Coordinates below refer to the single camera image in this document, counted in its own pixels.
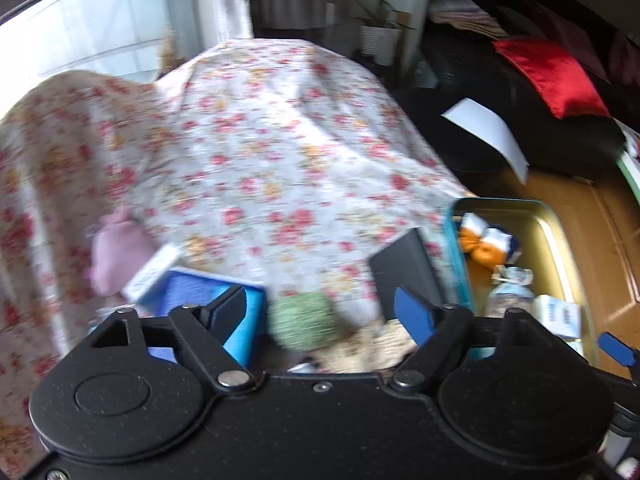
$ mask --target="potted plant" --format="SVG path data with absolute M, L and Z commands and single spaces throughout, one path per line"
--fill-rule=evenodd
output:
M 400 37 L 401 25 L 389 18 L 390 13 L 397 12 L 385 0 L 378 0 L 376 11 L 373 12 L 358 3 L 365 11 L 362 20 L 360 51 L 364 56 L 375 56 L 376 63 L 391 65 L 393 63 L 396 45 Z

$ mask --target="floral cloth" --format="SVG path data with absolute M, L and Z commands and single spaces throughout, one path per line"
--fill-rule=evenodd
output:
M 38 380 L 97 308 L 89 232 L 132 206 L 191 265 L 322 290 L 379 316 L 367 258 L 423 226 L 445 283 L 443 211 L 465 189 L 366 69 L 303 41 L 234 40 L 159 82 L 54 76 L 0 123 L 0 468 L 42 453 Z

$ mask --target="pink fabric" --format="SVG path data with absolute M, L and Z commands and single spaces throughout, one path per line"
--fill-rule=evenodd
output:
M 127 285 L 154 255 L 156 246 L 125 206 L 100 221 L 103 228 L 96 233 L 92 247 L 91 286 L 106 298 Z
M 442 220 L 465 188 L 365 68 L 305 41 L 221 43 L 159 82 L 51 77 L 0 121 L 0 468 L 42 455 L 40 378 L 105 300 L 85 232 L 127 204 L 186 263 L 321 291 L 380 316 L 367 258 L 420 226 L 453 289 Z M 448 295 L 449 301 L 455 296 Z

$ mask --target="tin tray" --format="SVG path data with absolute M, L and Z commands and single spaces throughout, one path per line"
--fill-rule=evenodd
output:
M 548 294 L 580 305 L 582 354 L 591 365 L 597 365 L 587 297 L 569 242 L 553 210 L 542 202 L 500 198 L 463 198 L 453 205 L 446 234 L 460 301 L 476 316 L 482 316 L 489 292 L 495 285 L 491 282 L 489 269 L 460 251 L 456 220 L 466 212 L 477 214 L 489 224 L 501 225 L 518 239 L 522 255 L 515 264 L 533 271 L 534 279 L 529 288 L 536 296 Z

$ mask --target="metal rivet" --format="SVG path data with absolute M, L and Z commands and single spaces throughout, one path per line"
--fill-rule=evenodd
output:
M 332 384 L 327 381 L 314 384 L 314 391 L 316 394 L 325 394 L 332 388 Z
M 394 383 L 403 390 L 417 388 L 425 381 L 424 375 L 416 370 L 401 370 L 394 374 Z
M 58 469 L 52 469 L 47 473 L 47 480 L 68 480 L 68 476 Z
M 218 376 L 218 382 L 227 388 L 244 386 L 251 381 L 251 376 L 244 370 L 227 370 Z

